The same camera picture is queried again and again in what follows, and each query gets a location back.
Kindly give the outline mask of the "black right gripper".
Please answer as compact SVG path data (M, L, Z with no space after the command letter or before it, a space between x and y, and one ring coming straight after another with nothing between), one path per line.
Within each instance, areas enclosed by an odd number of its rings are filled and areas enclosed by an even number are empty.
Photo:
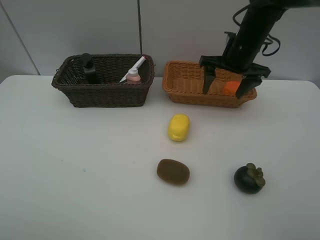
M271 73L269 67L254 63L262 44L263 41L260 39L236 34L227 55L202 55L199 65L204 67L203 94L208 93L215 80L216 68L246 75L236 90L235 96L237 98L242 98L249 91L258 87L262 83L261 76L267 78Z

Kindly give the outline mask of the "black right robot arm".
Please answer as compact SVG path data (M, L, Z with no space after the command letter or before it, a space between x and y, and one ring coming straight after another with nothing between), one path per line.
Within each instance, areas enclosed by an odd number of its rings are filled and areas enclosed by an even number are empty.
M201 56L199 65L204 68L203 93L207 94L216 78L216 69L227 70L242 75L242 80L235 92L237 99L267 78L270 69L254 63L259 52L264 52L269 45L280 40L270 35L274 24L289 9L319 7L318 0L251 0L248 5L238 10L235 15L245 12L238 22L237 33L227 32L228 41L221 56Z

